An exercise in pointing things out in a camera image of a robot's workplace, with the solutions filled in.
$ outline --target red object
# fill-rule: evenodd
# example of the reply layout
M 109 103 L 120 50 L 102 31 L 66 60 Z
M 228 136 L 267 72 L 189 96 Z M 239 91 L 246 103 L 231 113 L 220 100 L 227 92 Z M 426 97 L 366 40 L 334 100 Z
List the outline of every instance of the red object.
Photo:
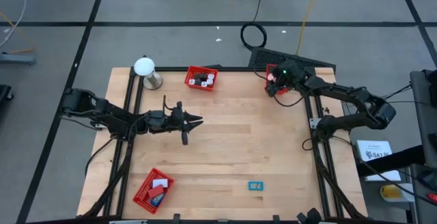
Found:
M 266 70 L 266 78 L 268 78 L 268 74 L 270 74 L 270 70 L 272 70 L 274 67 L 276 67 L 276 64 L 268 64 L 267 65 L 267 70 Z M 281 88 L 281 90 L 279 90 L 276 95 L 282 95 L 284 93 L 288 92 L 288 89 L 286 87 Z
M 190 85 L 190 84 L 188 84 L 188 81 L 190 79 L 194 79 L 194 75 L 195 74 L 200 74 L 200 73 L 214 74 L 214 82 L 212 83 L 211 87 L 201 87 L 201 86 L 198 86 L 198 85 Z M 197 67 L 197 66 L 190 66 L 190 67 L 188 67 L 188 72 L 186 73 L 185 84 L 187 84 L 191 88 L 197 88 L 197 89 L 200 89 L 200 90 L 205 90 L 205 91 L 212 92 L 212 89 L 214 88 L 214 86 L 216 85 L 216 82 L 217 82 L 217 74 L 218 73 L 219 72 L 217 70 L 214 70 L 214 69 L 204 68 L 204 67 Z
M 428 193 L 427 196 L 429 197 L 429 199 L 437 203 L 437 194 Z
M 169 181 L 169 187 L 163 188 L 163 192 L 165 193 L 164 198 L 167 196 L 167 193 L 169 192 L 170 188 L 173 186 L 174 180 L 170 178 L 169 176 L 165 175 L 163 172 L 153 168 L 147 178 L 144 180 L 143 184 L 141 185 L 140 189 L 138 190 L 137 194 L 135 194 L 133 201 L 143 207 L 148 212 L 155 214 L 158 210 L 159 206 L 163 204 L 163 202 L 160 203 L 158 207 L 153 206 L 150 201 L 153 197 L 149 196 L 149 190 L 151 190 L 152 187 L 152 181 L 157 179 L 168 179 Z
M 149 198 L 154 198 L 161 193 L 164 193 L 164 188 L 162 185 L 156 186 L 147 192 L 147 194 L 149 195 Z

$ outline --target small red basket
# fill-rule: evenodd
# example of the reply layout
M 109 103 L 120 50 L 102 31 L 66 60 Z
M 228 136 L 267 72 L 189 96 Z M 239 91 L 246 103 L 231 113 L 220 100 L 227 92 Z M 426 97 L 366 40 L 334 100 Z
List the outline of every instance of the small red basket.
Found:
M 152 181 L 157 179 L 168 179 L 169 185 L 167 188 L 164 188 L 164 197 L 158 207 L 153 206 L 150 201 L 152 200 L 148 197 L 147 192 L 152 187 Z M 144 180 L 144 183 L 141 185 L 137 194 L 135 194 L 133 201 L 143 207 L 148 212 L 155 214 L 159 207 L 163 204 L 164 198 L 167 196 L 171 186 L 173 186 L 174 180 L 169 176 L 165 175 L 163 172 L 153 168 L 147 178 Z
M 267 65 L 267 70 L 266 70 L 266 78 L 268 78 L 268 74 L 270 74 L 270 71 L 274 69 L 274 67 L 276 67 L 276 64 L 268 64 Z M 284 93 L 288 92 L 288 89 L 286 87 L 281 88 L 281 90 L 279 90 L 276 95 L 282 95 Z
M 190 79 L 194 78 L 195 74 L 214 74 L 214 82 L 212 83 L 211 87 L 201 87 L 198 85 L 190 85 L 188 82 L 190 81 Z M 209 91 L 212 92 L 212 89 L 214 88 L 214 86 L 216 85 L 216 81 L 217 81 L 217 74 L 219 72 L 217 70 L 214 69 L 210 69 L 210 68 L 204 68 L 204 67 L 197 67 L 197 66 L 190 66 L 188 67 L 188 72 L 186 73 L 186 77 L 185 77 L 185 84 L 188 87 L 191 88 L 197 88 L 200 90 L 205 90 L 205 91 Z

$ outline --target white ball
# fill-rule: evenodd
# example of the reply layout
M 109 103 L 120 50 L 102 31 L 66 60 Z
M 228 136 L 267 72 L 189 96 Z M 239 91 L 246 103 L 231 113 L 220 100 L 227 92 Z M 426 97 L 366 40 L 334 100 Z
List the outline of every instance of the white ball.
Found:
M 134 71 L 139 76 L 151 74 L 155 69 L 155 63 L 148 57 L 142 57 L 135 62 Z

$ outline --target wooden table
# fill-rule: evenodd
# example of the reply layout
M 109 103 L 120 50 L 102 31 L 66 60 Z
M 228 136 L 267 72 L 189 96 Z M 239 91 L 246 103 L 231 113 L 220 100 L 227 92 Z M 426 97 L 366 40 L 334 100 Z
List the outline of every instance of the wooden table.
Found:
M 124 103 L 129 70 L 114 68 L 109 81 L 106 99 L 119 107 Z M 335 81 L 330 68 L 318 68 L 316 73 L 325 81 Z M 265 81 L 252 72 L 220 72 L 213 92 L 188 88 L 185 72 L 161 74 L 164 82 L 159 90 L 143 90 L 140 113 L 162 109 L 166 95 L 170 107 L 182 101 L 183 109 L 203 116 L 204 124 L 189 134 L 189 145 L 185 146 L 179 132 L 137 136 L 124 219 L 172 219 L 179 213 L 181 219 L 271 220 L 278 214 L 281 220 L 296 220 L 299 212 L 307 213 L 311 208 L 322 213 L 313 154 L 301 146 L 309 138 L 304 102 L 291 108 L 278 105 L 265 93 Z M 299 98 L 298 92 L 278 97 L 285 104 Z M 321 99 L 330 114 L 343 115 L 340 101 Z M 349 139 L 346 131 L 335 135 Z M 93 151 L 108 138 L 107 131 L 98 132 Z M 330 147 L 340 188 L 366 215 L 351 146 L 331 139 Z M 108 184 L 114 149 L 115 143 L 89 166 L 78 214 L 86 212 Z M 155 215 L 132 201 L 153 167 L 175 179 L 172 191 Z M 249 191 L 249 180 L 263 181 L 264 191 Z M 334 216 L 332 193 L 327 184 L 326 188 Z M 117 197 L 118 188 L 111 213 L 115 213 Z

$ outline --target small blue object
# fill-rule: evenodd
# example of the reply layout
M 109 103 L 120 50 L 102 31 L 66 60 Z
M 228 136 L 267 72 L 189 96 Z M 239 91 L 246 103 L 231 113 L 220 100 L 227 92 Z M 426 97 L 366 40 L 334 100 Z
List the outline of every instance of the small blue object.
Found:
M 264 182 L 249 181 L 250 191 L 262 191 L 264 190 Z
M 165 193 L 161 193 L 161 194 L 159 194 L 158 196 L 152 198 L 152 200 L 150 201 L 150 203 L 151 203 L 153 206 L 158 207 L 159 204 L 161 203 L 161 201 L 164 199 L 164 195 L 165 195 Z

